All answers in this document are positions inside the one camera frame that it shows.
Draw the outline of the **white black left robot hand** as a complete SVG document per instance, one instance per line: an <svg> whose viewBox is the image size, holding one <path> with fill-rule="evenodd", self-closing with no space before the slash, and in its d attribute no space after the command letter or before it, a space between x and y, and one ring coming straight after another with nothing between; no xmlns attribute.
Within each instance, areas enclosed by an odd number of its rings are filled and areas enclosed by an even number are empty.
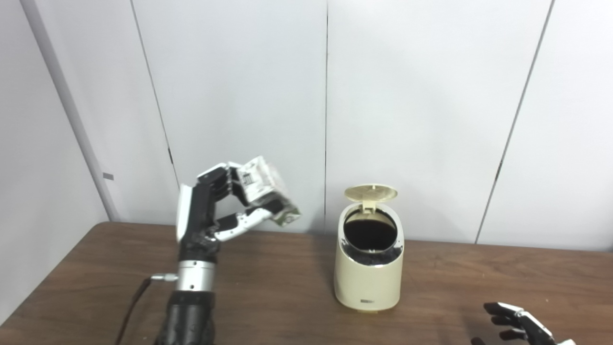
<svg viewBox="0 0 613 345"><path fill-rule="evenodd" d="M266 175L255 166L219 163L197 177L194 186L182 184L177 210L178 261L215 264L220 244L236 238L264 221L280 218L293 207ZM234 196L243 212L216 217L219 201Z"/></svg>

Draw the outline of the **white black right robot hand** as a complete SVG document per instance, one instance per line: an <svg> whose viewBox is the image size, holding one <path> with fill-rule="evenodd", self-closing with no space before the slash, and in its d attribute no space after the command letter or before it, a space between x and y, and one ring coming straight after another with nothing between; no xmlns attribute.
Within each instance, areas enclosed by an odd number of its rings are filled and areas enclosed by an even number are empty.
<svg viewBox="0 0 613 345"><path fill-rule="evenodd" d="M503 341L521 339L530 345L575 345L573 339L557 342L553 334L530 312L507 303L484 303L484 310L491 316L494 325L509 327L500 332Z"/></svg>

